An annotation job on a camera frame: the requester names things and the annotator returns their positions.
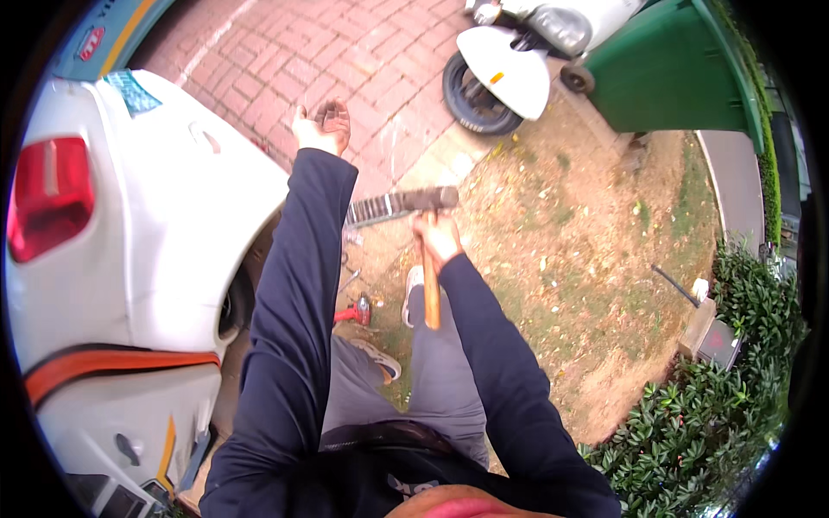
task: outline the sneaker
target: sneaker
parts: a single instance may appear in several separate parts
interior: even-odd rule
[[[386,353],[381,352],[365,340],[354,338],[349,340],[348,343],[352,344],[360,351],[365,352],[368,357],[381,368],[383,371],[383,385],[388,385],[397,378],[400,378],[400,374],[403,373],[403,367],[400,366],[400,363],[397,360]]]
[[[406,299],[403,301],[403,311],[400,315],[407,327],[415,326],[412,322],[409,322],[409,295],[412,293],[412,288],[418,285],[423,285],[423,266],[420,264],[412,267],[409,270],[409,276],[406,277]]]

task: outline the red power tool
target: red power tool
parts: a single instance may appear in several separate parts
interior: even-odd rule
[[[348,309],[334,313],[335,324],[352,318],[361,326],[367,326],[371,322],[371,301],[365,293],[362,293],[357,302],[349,306]]]

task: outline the person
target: person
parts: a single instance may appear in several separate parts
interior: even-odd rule
[[[439,272],[442,326],[423,323],[422,271],[407,278],[412,393],[399,414],[376,387],[400,365],[332,336],[341,232],[357,170],[350,119],[299,107],[290,193],[256,290],[233,433],[200,508],[228,516],[619,516],[576,452],[550,382],[463,252],[451,217],[414,220]],[[509,477],[487,471],[488,435]]]

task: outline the white scooter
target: white scooter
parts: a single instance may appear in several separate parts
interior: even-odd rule
[[[588,93],[593,76],[580,66],[645,0],[467,0],[481,27],[458,35],[459,52],[444,68],[444,99],[476,133],[503,135],[537,120],[550,93],[548,55],[570,60],[561,79]],[[494,27],[499,21],[508,27]]]
[[[241,266],[288,174],[144,70],[53,78],[17,162],[4,277],[46,441],[93,516],[160,516],[210,446]]]

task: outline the hedge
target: hedge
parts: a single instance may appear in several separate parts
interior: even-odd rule
[[[763,133],[763,153],[757,156],[757,164],[760,170],[760,185],[763,189],[763,208],[765,214],[765,238],[780,244],[780,177],[777,169],[777,155],[774,152],[774,141],[772,140],[771,103],[766,95],[765,82],[760,73],[757,62],[757,55],[748,39],[743,36],[728,10],[719,0],[712,0],[714,9],[720,16],[720,20],[734,34],[740,53],[743,56],[746,69],[748,69],[751,82],[757,91],[757,104],[760,112],[760,129]]]
[[[609,479],[625,516],[733,511],[782,430],[793,344],[806,331],[797,283],[722,242],[714,274],[717,318],[743,337],[731,370],[681,358],[666,384],[646,385],[611,439],[579,445]]]

